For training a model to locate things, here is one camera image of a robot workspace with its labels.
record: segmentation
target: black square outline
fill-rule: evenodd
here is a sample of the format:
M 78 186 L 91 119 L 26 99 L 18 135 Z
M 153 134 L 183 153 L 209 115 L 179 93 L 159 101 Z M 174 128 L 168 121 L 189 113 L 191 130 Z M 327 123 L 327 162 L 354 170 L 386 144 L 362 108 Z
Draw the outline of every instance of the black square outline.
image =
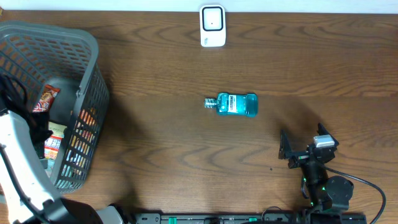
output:
M 221 11 L 221 28 L 217 30 L 206 30 L 205 28 L 205 9 L 220 9 Z M 204 7 L 201 10 L 201 24 L 204 31 L 211 32 L 211 31 L 221 31 L 224 28 L 224 17 L 223 17 L 223 9 L 219 6 L 212 6 L 212 7 Z

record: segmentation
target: listerine bottle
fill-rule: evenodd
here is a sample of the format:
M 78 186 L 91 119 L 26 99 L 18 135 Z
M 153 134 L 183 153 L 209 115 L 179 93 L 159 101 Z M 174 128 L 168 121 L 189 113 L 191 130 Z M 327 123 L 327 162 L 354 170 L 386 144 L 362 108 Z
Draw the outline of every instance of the listerine bottle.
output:
M 205 108 L 215 108 L 219 115 L 246 115 L 255 117 L 258 112 L 256 94 L 232 95 L 219 93 L 217 99 L 206 98 Z

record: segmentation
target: white device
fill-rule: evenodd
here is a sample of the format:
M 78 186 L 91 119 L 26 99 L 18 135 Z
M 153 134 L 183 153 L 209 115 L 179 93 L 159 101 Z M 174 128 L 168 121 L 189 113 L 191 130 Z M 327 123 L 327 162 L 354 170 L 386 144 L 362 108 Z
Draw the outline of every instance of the white device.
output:
M 221 47 L 226 40 L 225 9 L 220 5 L 200 8 L 200 44 L 204 47 Z

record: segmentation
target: mouthwash bottle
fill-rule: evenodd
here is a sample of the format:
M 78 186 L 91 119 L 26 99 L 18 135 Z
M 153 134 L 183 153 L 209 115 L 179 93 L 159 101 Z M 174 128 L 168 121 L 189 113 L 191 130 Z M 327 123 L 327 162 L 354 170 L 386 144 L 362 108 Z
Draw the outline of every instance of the mouthwash bottle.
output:
M 217 99 L 205 98 L 205 108 L 215 108 L 219 115 L 246 115 L 253 118 L 258 112 L 256 94 L 230 95 L 219 93 Z

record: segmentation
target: red snack package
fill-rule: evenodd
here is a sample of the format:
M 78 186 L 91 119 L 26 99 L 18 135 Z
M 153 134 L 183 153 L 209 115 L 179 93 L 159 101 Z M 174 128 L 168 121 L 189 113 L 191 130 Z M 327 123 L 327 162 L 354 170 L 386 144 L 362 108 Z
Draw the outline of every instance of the red snack package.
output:
M 54 88 L 50 85 L 46 85 L 44 87 L 42 96 L 40 97 L 39 102 L 33 108 L 33 112 L 44 112 L 48 111 L 51 108 L 52 103 L 54 102 L 55 97 L 59 93 L 60 89 Z

